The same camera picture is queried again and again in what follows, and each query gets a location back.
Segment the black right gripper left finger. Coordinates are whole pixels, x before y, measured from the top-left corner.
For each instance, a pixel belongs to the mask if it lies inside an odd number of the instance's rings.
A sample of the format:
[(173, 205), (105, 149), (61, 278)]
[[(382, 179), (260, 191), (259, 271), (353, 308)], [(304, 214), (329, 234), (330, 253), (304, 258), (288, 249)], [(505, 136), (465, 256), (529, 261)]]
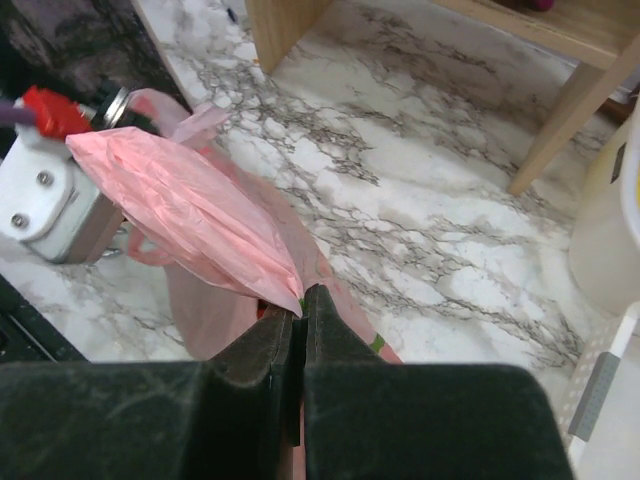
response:
[(1, 362), (5, 479), (290, 479), (299, 322), (205, 362)]

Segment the canvas tote bag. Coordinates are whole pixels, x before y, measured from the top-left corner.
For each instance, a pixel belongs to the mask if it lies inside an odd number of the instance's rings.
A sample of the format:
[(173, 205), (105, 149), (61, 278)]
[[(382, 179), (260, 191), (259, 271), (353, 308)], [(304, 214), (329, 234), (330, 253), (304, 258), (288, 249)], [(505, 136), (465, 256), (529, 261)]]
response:
[(32, 85), (88, 99), (109, 78), (188, 105), (131, 1), (3, 1), (1, 96)]

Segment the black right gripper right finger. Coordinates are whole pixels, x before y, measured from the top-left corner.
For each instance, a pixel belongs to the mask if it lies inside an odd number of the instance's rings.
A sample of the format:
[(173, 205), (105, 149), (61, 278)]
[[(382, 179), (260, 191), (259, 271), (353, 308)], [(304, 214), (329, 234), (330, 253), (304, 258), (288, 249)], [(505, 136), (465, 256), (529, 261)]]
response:
[(569, 479), (548, 398), (504, 364), (392, 364), (311, 287), (304, 368), (310, 479)]

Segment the pink plastic grocery bag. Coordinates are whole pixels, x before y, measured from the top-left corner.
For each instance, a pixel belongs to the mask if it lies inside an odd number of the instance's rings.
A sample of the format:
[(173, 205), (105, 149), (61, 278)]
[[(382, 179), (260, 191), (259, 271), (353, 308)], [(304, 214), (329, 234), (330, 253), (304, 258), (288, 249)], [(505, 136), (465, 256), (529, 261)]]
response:
[(129, 255), (164, 269), (201, 360), (185, 479), (395, 479), (397, 356), (295, 209), (214, 142), (221, 110), (136, 93), (152, 127), (92, 128), (73, 158), (130, 221)]

